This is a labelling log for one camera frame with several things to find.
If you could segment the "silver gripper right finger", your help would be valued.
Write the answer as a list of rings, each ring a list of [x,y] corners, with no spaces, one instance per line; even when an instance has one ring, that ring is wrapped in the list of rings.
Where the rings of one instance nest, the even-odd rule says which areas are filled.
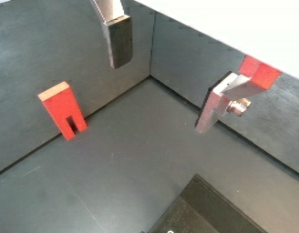
[[[213,85],[197,122],[197,131],[206,133],[228,113],[242,116],[254,96],[274,85],[281,71],[252,56],[245,56],[238,72],[229,72]]]

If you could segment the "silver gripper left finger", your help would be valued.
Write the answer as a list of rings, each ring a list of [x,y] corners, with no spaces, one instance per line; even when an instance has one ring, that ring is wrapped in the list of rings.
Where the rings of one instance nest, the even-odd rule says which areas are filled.
[[[133,20],[122,0],[90,1],[102,21],[111,67],[118,69],[133,59]]]

